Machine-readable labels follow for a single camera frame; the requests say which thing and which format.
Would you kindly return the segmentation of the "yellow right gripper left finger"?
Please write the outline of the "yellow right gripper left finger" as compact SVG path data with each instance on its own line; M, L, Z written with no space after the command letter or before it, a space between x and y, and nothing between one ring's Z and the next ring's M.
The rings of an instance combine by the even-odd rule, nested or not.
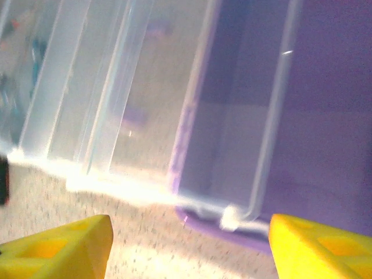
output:
M1 278L104 278L113 244L99 214L1 244Z

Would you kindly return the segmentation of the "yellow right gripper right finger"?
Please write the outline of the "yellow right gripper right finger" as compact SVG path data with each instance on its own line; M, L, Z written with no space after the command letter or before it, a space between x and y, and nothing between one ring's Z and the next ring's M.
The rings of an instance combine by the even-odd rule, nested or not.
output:
M274 214L269 244L279 278L371 278L371 238Z

